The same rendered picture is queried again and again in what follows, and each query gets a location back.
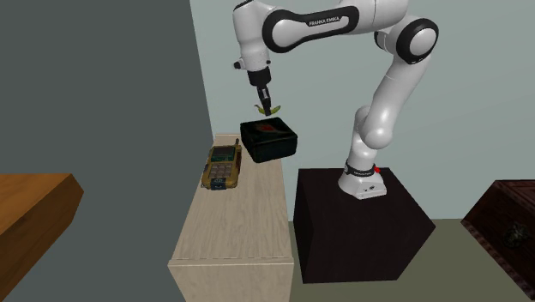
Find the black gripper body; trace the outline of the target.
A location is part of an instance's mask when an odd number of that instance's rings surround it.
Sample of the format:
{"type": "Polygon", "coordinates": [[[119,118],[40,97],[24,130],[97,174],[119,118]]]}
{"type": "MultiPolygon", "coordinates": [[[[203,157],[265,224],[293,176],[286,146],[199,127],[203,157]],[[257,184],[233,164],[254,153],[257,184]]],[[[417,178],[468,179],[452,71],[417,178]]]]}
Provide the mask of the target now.
{"type": "Polygon", "coordinates": [[[265,88],[271,82],[272,76],[270,68],[264,68],[257,71],[247,71],[249,83],[257,88],[265,88]]]}

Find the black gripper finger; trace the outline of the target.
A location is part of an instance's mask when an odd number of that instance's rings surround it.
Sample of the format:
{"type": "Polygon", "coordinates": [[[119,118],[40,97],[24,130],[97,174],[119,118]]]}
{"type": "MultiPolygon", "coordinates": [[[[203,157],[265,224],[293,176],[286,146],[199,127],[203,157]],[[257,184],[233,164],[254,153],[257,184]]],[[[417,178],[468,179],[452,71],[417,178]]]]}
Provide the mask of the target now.
{"type": "Polygon", "coordinates": [[[261,102],[261,107],[259,108],[260,113],[265,116],[270,116],[271,111],[271,97],[267,87],[257,87],[256,88],[259,100],[261,102]]]}

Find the black box with red mark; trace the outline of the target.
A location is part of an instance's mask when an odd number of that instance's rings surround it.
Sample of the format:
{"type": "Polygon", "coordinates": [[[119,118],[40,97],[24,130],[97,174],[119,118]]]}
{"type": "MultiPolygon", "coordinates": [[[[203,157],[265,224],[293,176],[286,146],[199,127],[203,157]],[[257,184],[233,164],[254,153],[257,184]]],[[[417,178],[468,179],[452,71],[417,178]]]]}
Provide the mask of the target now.
{"type": "Polygon", "coordinates": [[[293,156],[298,135],[281,118],[267,118],[240,124],[242,143],[255,163],[293,156]]]}

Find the yellow handheld phone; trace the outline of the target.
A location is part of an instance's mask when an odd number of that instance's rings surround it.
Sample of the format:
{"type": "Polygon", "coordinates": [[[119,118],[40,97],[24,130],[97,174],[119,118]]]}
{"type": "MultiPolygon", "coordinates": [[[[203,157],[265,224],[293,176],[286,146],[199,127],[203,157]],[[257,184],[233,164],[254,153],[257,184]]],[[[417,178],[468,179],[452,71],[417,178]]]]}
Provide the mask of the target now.
{"type": "Polygon", "coordinates": [[[242,147],[237,138],[232,145],[213,146],[201,176],[201,187],[227,190],[237,187],[242,161],[242,147]]]}

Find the light wooden cabinet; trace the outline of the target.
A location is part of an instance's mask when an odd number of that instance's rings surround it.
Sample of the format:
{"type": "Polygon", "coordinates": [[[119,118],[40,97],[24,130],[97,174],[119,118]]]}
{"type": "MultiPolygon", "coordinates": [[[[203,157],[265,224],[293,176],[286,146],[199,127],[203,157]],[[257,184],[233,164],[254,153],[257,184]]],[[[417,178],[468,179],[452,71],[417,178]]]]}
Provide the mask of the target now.
{"type": "Polygon", "coordinates": [[[289,302],[294,259],[280,160],[242,155],[237,186],[198,187],[168,269],[185,302],[289,302]]]}

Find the black robot stand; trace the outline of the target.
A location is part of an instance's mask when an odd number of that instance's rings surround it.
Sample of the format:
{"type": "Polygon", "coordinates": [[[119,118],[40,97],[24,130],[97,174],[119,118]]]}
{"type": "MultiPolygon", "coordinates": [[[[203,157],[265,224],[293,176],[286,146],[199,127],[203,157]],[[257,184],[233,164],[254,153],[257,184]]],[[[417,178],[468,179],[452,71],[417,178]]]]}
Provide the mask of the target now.
{"type": "Polygon", "coordinates": [[[298,172],[293,225],[305,283],[395,281],[436,226],[394,173],[385,196],[358,200],[338,186],[339,168],[298,172]]]}

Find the brown wooden furniture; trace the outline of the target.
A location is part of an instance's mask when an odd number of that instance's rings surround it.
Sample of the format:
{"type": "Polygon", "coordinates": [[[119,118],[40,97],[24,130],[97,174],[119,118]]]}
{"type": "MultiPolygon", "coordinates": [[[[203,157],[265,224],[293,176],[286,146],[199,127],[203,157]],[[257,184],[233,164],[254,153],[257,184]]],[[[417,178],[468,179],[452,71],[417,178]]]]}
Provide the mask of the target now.
{"type": "Polygon", "coordinates": [[[71,224],[82,196],[71,173],[0,173],[0,302],[71,224]]]}

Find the dark wooden chest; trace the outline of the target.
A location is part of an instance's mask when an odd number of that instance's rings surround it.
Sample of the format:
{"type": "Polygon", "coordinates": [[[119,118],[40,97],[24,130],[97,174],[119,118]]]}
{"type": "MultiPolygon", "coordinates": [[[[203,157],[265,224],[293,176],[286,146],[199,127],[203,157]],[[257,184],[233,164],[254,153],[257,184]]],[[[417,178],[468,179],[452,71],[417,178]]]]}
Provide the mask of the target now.
{"type": "Polygon", "coordinates": [[[535,179],[494,181],[461,224],[535,301],[535,179]]]}

